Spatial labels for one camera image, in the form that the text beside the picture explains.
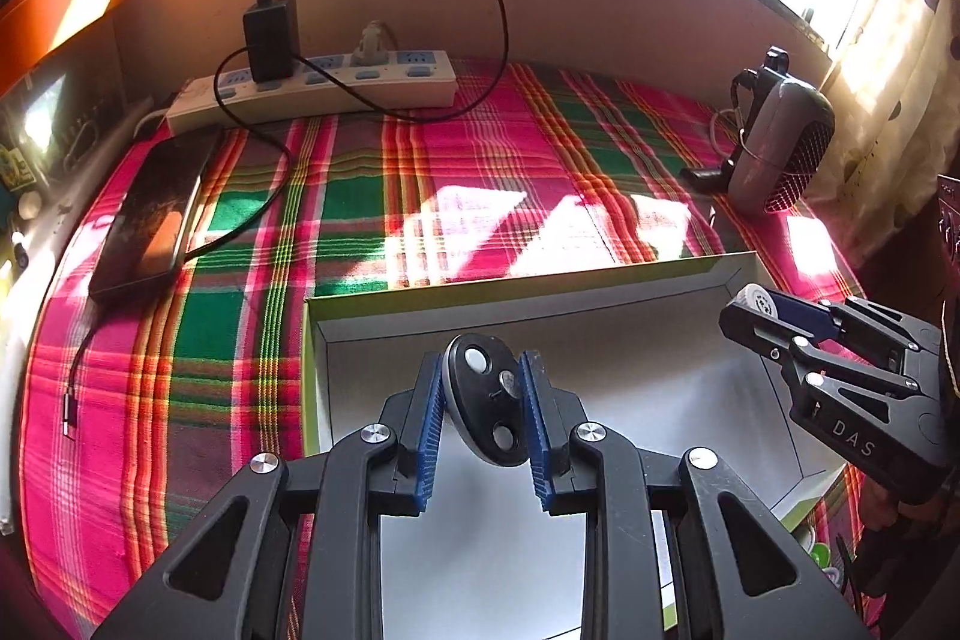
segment smartphone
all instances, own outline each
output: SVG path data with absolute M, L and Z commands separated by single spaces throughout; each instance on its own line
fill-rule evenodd
M 223 138 L 220 126 L 198 128 L 154 145 L 107 231 L 90 278 L 98 307 L 136 306 L 176 279 L 189 242 L 200 184 Z

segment power strip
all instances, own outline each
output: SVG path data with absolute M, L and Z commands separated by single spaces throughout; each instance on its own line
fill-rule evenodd
M 354 66 L 350 53 L 308 60 L 386 109 L 453 106 L 457 76 L 443 50 L 391 50 L 389 56 L 380 66 Z M 250 124 L 368 110 L 322 74 L 298 66 L 292 77 L 259 84 L 248 68 L 226 71 L 220 75 L 220 97 Z M 232 125 L 213 98 L 212 76 L 191 80 L 181 90 L 167 111 L 167 122 L 174 134 L 205 125 Z

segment bed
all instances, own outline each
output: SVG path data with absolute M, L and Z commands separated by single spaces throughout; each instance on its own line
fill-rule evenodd
M 493 65 L 456 68 L 463 105 Z M 126 187 L 167 132 L 133 145 L 75 232 L 30 349 L 21 520 L 56 619 L 88 637 L 251 456 L 301 456 L 304 296 L 743 250 L 795 295 L 859 295 L 804 205 L 748 221 L 723 196 L 690 193 L 680 170 L 717 162 L 709 112 L 642 85 L 513 63 L 491 98 L 456 121 L 357 114 L 263 126 L 294 152 L 285 195 L 237 241 L 186 266 L 139 319 L 97 330 L 70 439 L 61 394 L 88 328 L 86 284 Z M 192 244 L 240 223 L 277 186 L 277 167 L 275 149 L 230 132 Z M 858 480 L 847 470 L 811 514 L 820 539 L 859 533 L 847 501 Z

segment white plug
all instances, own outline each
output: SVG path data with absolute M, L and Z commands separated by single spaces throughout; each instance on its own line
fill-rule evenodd
M 390 60 L 390 52 L 387 50 L 383 40 L 385 37 L 394 39 L 387 23 L 381 23 L 380 20 L 371 20 L 363 29 L 360 35 L 360 44 L 353 51 L 353 57 L 350 59 L 352 66 L 381 66 Z
M 747 285 L 742 287 L 740 292 L 733 297 L 733 301 L 739 302 L 751 310 L 756 310 L 758 313 L 765 314 L 765 316 L 773 317 L 773 319 L 779 317 L 773 296 L 767 292 L 765 287 L 759 286 L 757 283 L 747 283 Z

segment sticker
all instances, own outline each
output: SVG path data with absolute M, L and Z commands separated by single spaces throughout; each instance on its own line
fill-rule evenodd
M 37 181 L 19 148 L 8 150 L 0 145 L 0 179 L 8 191 L 17 191 Z

